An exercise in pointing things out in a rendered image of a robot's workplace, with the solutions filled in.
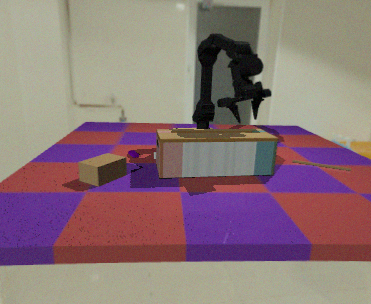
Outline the tan rectangular block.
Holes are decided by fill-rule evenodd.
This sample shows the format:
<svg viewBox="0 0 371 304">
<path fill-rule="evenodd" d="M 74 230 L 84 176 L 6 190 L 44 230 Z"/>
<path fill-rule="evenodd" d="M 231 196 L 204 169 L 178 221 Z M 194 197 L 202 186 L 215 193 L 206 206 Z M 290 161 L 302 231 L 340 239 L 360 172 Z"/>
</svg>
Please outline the tan rectangular block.
<svg viewBox="0 0 371 304">
<path fill-rule="evenodd" d="M 127 175 L 126 157 L 106 153 L 78 162 L 79 181 L 102 186 Z"/>
</svg>

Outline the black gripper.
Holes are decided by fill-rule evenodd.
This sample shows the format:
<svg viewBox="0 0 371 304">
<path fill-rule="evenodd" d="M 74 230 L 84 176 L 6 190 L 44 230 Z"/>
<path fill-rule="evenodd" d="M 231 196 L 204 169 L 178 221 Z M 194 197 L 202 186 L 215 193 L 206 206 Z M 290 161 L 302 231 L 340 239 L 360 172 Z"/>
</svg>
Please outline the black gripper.
<svg viewBox="0 0 371 304">
<path fill-rule="evenodd" d="M 253 117 L 254 117 L 254 120 L 256 120 L 259 105 L 260 105 L 261 101 L 264 101 L 264 99 L 262 99 L 262 98 L 271 97 L 270 90 L 269 89 L 263 89 L 262 92 L 258 92 L 257 97 L 244 99 L 242 97 L 242 95 L 239 94 L 238 90 L 239 90 L 239 86 L 240 87 L 246 86 L 248 83 L 250 83 L 250 80 L 249 80 L 248 77 L 243 78 L 243 79 L 233 80 L 232 86 L 234 86 L 234 92 L 235 92 L 234 97 L 235 98 L 227 97 L 227 98 L 218 99 L 218 101 L 217 101 L 218 107 L 226 107 L 226 108 L 229 108 L 231 110 L 231 112 L 234 114 L 235 118 L 237 119 L 238 123 L 241 123 L 241 122 L 240 122 L 240 117 L 239 117 L 239 113 L 238 113 L 238 105 L 236 105 L 236 102 L 253 99 L 251 101 L 251 105 L 252 105 Z M 242 98 L 239 98 L 239 97 L 242 97 Z"/>
</svg>

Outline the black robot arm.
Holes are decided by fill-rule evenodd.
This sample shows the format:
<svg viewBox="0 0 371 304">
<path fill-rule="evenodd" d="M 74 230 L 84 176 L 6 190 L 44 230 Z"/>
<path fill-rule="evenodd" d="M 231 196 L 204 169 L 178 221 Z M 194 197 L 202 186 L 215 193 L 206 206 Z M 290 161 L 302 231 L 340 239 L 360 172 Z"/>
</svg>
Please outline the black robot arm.
<svg viewBox="0 0 371 304">
<path fill-rule="evenodd" d="M 211 101 L 212 70 L 221 49 L 225 50 L 229 59 L 233 60 L 228 65 L 231 69 L 232 80 L 257 76 L 262 72 L 263 61 L 258 54 L 252 52 L 249 44 L 244 41 L 234 41 L 222 34 L 212 33 L 198 46 L 198 60 L 202 66 L 201 91 L 200 100 L 192 116 L 193 121 L 197 123 L 197 129 L 209 129 L 209 122 L 214 119 L 215 105 Z M 258 92 L 262 91 L 261 82 L 253 85 L 252 81 L 246 86 L 239 86 L 238 90 L 244 99 L 257 97 Z"/>
</svg>

